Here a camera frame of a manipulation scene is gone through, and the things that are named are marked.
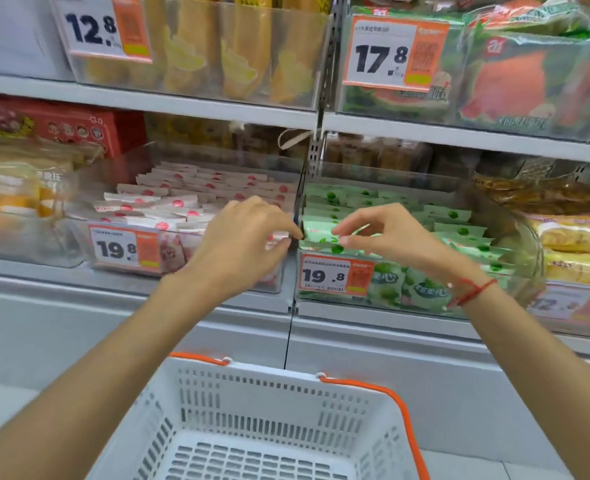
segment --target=person's left hand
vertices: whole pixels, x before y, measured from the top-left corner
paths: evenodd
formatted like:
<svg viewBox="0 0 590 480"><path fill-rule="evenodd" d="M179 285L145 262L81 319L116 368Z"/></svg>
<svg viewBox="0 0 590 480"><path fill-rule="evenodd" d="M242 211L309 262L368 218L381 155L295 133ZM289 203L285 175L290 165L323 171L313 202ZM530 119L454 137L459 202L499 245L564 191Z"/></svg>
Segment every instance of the person's left hand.
<svg viewBox="0 0 590 480"><path fill-rule="evenodd" d="M217 306L250 289L286 257L290 238L266 250L277 231L303 238L292 216L275 205L256 196L230 201L209 223L199 248L173 275L174 280L185 280L187 286L198 284L202 298L212 299Z"/></svg>

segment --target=white plastic basket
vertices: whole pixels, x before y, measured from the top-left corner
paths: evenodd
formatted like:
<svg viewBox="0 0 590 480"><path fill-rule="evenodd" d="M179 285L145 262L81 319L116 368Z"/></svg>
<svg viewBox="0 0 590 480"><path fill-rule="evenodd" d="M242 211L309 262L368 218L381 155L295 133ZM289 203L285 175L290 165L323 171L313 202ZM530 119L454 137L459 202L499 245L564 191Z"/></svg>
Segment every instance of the white plastic basket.
<svg viewBox="0 0 590 480"><path fill-rule="evenodd" d="M395 392L176 354L88 480L428 480Z"/></svg>

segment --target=tile floor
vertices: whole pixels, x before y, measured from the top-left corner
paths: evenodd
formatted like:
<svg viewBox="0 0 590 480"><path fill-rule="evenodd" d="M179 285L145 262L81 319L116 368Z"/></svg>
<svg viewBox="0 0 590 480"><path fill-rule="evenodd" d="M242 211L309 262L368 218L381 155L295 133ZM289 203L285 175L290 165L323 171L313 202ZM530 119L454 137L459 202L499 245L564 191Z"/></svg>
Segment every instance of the tile floor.
<svg viewBox="0 0 590 480"><path fill-rule="evenodd" d="M0 385L0 426L37 395L37 391ZM541 468L423 451L432 480L572 480Z"/></svg>

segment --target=red string bracelet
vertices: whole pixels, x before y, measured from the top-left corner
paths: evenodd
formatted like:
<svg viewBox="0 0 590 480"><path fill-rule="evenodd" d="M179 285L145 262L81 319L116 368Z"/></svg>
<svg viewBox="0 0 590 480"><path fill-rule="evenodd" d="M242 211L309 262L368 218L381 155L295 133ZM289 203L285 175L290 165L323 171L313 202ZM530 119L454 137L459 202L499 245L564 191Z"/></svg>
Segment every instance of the red string bracelet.
<svg viewBox="0 0 590 480"><path fill-rule="evenodd" d="M466 293L464 296L461 296L459 298L453 298L452 301L448 304L449 308L453 305L464 306L470 300L472 300L473 298L476 298L482 291L486 290L491 285L495 284L497 282L497 278L493 278L489 282L487 282L486 284L483 284L481 286L477 286L474 282L472 282L470 280L461 280L461 282L471 285L474 288L474 290Z"/></svg>

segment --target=orange price tag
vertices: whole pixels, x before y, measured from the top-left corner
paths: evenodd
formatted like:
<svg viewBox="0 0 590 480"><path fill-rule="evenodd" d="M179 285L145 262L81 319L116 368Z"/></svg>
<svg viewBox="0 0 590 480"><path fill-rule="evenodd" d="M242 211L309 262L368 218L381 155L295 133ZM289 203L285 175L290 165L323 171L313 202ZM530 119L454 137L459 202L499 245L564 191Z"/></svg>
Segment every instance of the orange price tag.
<svg viewBox="0 0 590 480"><path fill-rule="evenodd" d="M141 0L51 0L72 55L151 63Z"/></svg>
<svg viewBox="0 0 590 480"><path fill-rule="evenodd" d="M353 16L343 83L428 92L449 29L444 22Z"/></svg>
<svg viewBox="0 0 590 480"><path fill-rule="evenodd" d="M89 224L88 229L98 261L117 267L161 273L156 232L95 224Z"/></svg>
<svg viewBox="0 0 590 480"><path fill-rule="evenodd" d="M372 261L304 254L299 289L366 296L374 270Z"/></svg>

